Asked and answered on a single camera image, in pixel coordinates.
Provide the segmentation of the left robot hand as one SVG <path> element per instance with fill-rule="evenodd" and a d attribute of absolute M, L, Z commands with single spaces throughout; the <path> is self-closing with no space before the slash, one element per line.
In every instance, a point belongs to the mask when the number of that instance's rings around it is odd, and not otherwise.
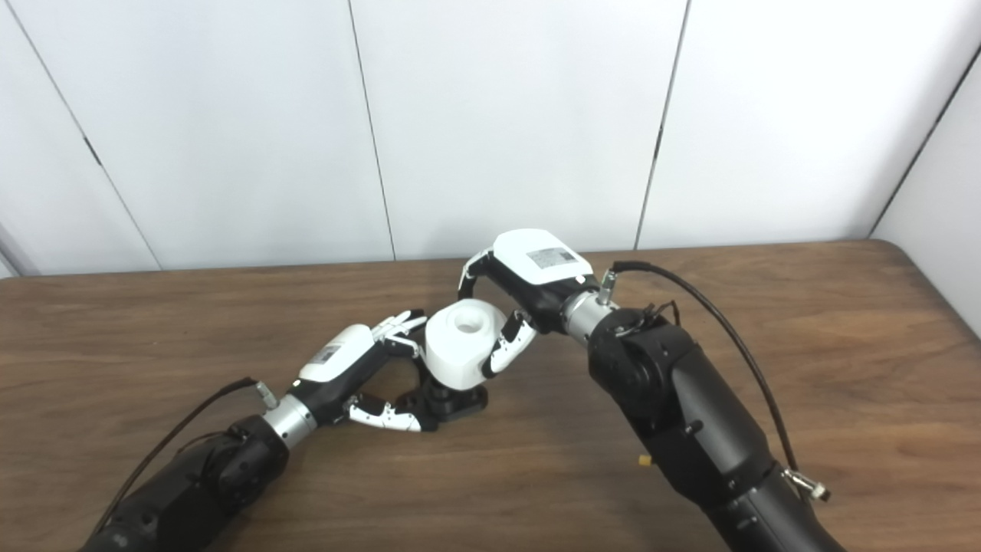
<path fill-rule="evenodd" d="M 411 335 L 424 327 L 423 310 L 406 310 L 375 327 L 355 323 L 337 334 L 299 370 L 279 406 L 264 416 L 281 439 L 294 446 L 316 429 L 357 422 L 377 429 L 431 432 L 438 422 L 407 406 L 396 406 L 362 392 L 391 359 L 424 366 Z"/>

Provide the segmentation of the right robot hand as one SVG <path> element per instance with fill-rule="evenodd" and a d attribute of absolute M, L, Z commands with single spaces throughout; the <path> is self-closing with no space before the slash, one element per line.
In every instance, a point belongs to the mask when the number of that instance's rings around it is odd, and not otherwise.
<path fill-rule="evenodd" d="M 494 336 L 490 352 L 477 362 L 477 373 L 486 380 L 502 373 L 537 335 L 557 333 L 588 346 L 593 329 L 610 311 L 596 304 L 600 283 L 591 263 L 547 230 L 498 235 L 464 265 L 459 300 L 474 296 L 480 278 L 517 304 Z"/>

